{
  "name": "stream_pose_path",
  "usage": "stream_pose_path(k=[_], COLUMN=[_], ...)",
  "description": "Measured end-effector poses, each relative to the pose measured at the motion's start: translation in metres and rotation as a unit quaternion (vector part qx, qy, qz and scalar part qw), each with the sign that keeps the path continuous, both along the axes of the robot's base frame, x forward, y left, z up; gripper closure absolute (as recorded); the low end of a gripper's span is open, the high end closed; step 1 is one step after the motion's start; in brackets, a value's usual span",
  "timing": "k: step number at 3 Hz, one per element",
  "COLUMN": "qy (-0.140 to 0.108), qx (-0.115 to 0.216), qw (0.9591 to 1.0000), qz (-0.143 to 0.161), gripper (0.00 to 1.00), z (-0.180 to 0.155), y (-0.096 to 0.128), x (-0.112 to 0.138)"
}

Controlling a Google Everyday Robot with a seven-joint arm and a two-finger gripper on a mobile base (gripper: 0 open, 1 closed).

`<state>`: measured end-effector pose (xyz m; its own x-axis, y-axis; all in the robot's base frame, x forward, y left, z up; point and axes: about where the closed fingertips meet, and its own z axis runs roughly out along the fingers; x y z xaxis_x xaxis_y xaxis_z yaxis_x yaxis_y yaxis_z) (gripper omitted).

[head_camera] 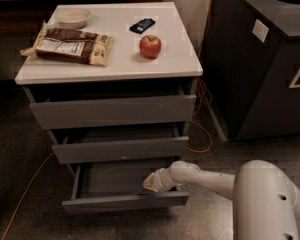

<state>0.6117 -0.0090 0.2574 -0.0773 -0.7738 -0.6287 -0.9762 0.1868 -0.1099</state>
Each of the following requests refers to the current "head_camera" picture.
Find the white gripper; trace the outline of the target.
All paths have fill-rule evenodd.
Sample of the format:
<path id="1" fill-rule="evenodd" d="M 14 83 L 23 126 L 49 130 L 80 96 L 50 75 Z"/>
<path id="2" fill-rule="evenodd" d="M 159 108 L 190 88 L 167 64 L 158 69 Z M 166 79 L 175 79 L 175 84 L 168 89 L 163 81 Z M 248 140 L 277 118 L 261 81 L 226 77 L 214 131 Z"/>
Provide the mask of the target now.
<path id="1" fill-rule="evenodd" d="M 175 187 L 177 182 L 170 175 L 169 168 L 161 168 L 151 173 L 144 181 L 143 187 L 152 192 L 165 192 Z"/>

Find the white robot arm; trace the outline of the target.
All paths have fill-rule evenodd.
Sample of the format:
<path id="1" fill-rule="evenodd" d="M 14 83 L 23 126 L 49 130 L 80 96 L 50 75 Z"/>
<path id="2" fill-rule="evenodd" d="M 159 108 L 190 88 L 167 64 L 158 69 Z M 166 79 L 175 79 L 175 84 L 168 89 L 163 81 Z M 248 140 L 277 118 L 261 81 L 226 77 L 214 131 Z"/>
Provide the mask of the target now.
<path id="1" fill-rule="evenodd" d="M 163 192 L 187 183 L 232 201 L 233 240 L 299 240 L 300 190 L 277 166 L 252 160 L 231 175 L 177 161 L 151 173 L 143 187 Z"/>

